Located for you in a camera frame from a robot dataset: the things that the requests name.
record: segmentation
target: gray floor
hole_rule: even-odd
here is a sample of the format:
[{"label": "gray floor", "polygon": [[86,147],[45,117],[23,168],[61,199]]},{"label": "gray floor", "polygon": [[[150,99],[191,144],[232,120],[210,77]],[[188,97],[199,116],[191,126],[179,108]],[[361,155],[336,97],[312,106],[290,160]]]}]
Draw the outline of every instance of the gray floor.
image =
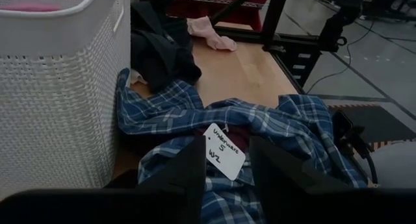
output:
[{"label": "gray floor", "polygon": [[[277,32],[319,35],[333,8],[317,0],[287,0]],[[382,105],[416,131],[416,27],[413,23],[375,21],[364,39],[350,46],[351,66],[346,72],[319,82],[310,94],[328,104],[363,101]],[[349,42],[362,37],[372,21],[357,20],[344,28]],[[342,71],[348,63],[346,47],[320,57],[304,90],[319,78]]]}]

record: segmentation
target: white laundry basket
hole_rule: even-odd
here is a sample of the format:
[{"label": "white laundry basket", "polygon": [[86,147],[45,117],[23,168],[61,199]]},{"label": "white laundry basket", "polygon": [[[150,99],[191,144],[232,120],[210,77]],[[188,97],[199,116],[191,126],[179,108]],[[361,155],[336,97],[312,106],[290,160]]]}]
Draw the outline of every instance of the white laundry basket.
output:
[{"label": "white laundry basket", "polygon": [[130,0],[0,0],[0,200],[100,187],[115,158],[117,76],[130,64]]}]

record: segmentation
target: white tag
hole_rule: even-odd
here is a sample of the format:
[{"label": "white tag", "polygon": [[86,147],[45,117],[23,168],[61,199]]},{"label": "white tag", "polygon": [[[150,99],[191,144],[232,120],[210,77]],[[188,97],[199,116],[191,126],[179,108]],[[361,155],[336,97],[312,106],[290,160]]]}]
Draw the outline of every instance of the white tag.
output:
[{"label": "white tag", "polygon": [[207,145],[207,159],[227,178],[235,180],[246,155],[213,123],[203,134]]}]

